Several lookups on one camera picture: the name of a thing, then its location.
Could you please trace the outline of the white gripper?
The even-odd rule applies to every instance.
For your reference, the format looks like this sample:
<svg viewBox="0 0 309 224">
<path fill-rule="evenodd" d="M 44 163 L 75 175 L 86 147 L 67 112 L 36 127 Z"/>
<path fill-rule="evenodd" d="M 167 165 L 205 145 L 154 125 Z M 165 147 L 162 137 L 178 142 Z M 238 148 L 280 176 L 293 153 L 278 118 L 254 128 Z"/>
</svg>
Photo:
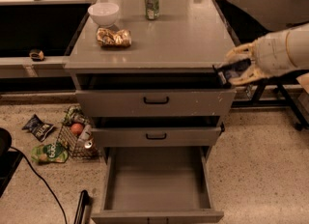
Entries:
<svg viewBox="0 0 309 224">
<path fill-rule="evenodd" d="M 229 80 L 240 86 L 272 76 L 281 76 L 295 69 L 288 49 L 289 30 L 268 33 L 257 40 L 231 49 L 225 56 L 226 62 L 237 62 L 247 58 L 255 61 L 256 67 L 249 67 L 241 76 Z"/>
</svg>

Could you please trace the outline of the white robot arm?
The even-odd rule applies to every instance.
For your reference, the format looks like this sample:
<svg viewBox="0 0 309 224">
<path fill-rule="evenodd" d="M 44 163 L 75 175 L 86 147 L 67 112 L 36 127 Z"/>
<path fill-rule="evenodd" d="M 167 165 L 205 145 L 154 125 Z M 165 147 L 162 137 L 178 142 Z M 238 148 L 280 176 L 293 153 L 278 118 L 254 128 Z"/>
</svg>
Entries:
<svg viewBox="0 0 309 224">
<path fill-rule="evenodd" d="M 241 44 L 226 54 L 222 65 L 246 58 L 251 60 L 251 65 L 240 76 L 231 77 L 231 84 L 244 85 L 296 70 L 308 70 L 309 24 L 271 32 L 253 42 Z"/>
</svg>

